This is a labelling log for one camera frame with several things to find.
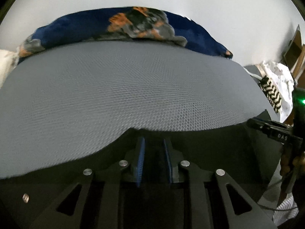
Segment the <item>blue blanket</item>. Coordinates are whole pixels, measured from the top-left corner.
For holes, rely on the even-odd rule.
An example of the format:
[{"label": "blue blanket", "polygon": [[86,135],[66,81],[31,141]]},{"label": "blue blanket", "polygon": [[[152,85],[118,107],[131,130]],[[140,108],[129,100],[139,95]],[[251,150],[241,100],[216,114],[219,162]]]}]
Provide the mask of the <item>blue blanket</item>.
[{"label": "blue blanket", "polygon": [[233,54],[194,21],[146,7],[81,11],[38,28],[19,47],[24,58],[64,44],[90,40],[159,40],[199,53],[231,59]]}]

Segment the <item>white cloth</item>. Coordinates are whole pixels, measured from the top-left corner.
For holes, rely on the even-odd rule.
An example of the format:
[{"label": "white cloth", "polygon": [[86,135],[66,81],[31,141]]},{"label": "white cloth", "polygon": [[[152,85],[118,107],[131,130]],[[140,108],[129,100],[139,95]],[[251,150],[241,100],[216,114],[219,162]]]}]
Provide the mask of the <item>white cloth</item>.
[{"label": "white cloth", "polygon": [[18,54],[7,50],[0,50],[0,88],[7,76],[13,71],[18,63]]},{"label": "white cloth", "polygon": [[287,66],[276,63],[263,61],[260,65],[266,75],[272,80],[282,98],[280,108],[280,122],[283,123],[290,115],[292,105],[293,78]]},{"label": "white cloth", "polygon": [[287,198],[276,209],[284,210],[274,212],[273,222],[276,224],[276,226],[279,226],[285,221],[294,218],[299,212],[291,193],[287,195]]}]

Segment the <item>metal screw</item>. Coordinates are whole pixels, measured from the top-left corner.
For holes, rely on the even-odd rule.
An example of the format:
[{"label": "metal screw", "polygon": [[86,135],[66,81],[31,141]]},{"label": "metal screw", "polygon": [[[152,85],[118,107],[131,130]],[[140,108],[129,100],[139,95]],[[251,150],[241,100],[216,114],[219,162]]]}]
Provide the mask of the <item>metal screw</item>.
[{"label": "metal screw", "polygon": [[190,162],[187,161],[187,160],[183,160],[183,161],[180,162],[180,164],[181,164],[182,166],[184,166],[184,167],[188,167],[188,166],[190,165]]},{"label": "metal screw", "polygon": [[122,167],[124,167],[124,166],[128,165],[128,162],[127,162],[126,160],[121,160],[121,161],[119,162],[119,165],[122,166]]},{"label": "metal screw", "polygon": [[85,169],[85,170],[83,171],[83,174],[84,174],[85,176],[89,176],[89,175],[92,174],[92,170],[91,170],[91,169]]},{"label": "metal screw", "polygon": [[23,195],[23,197],[22,197],[22,199],[23,199],[24,203],[28,203],[28,202],[29,202],[30,197],[29,197],[29,195],[28,195],[28,194],[24,194],[24,195]]},{"label": "metal screw", "polygon": [[216,174],[219,176],[223,176],[225,174],[225,171],[223,169],[216,170]]}]

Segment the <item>white wall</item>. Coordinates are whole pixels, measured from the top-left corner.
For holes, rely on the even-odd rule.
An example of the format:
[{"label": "white wall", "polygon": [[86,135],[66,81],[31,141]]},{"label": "white wall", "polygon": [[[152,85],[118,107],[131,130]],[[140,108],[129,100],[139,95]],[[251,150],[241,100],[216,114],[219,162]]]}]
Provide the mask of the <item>white wall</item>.
[{"label": "white wall", "polygon": [[80,10],[147,6],[191,18],[234,54],[241,65],[279,60],[298,24],[291,0],[16,0],[0,25],[0,48],[15,50],[38,27]]}]

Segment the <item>gray mesh fabric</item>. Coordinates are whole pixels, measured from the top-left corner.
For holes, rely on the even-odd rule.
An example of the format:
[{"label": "gray mesh fabric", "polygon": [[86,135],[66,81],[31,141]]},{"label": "gray mesh fabric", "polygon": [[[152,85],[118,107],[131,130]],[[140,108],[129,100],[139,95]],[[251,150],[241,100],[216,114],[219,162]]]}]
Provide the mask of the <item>gray mesh fabric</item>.
[{"label": "gray mesh fabric", "polygon": [[92,154],[130,127],[203,130],[272,107],[237,63],[158,42],[101,41],[27,58],[0,90],[0,177]]}]

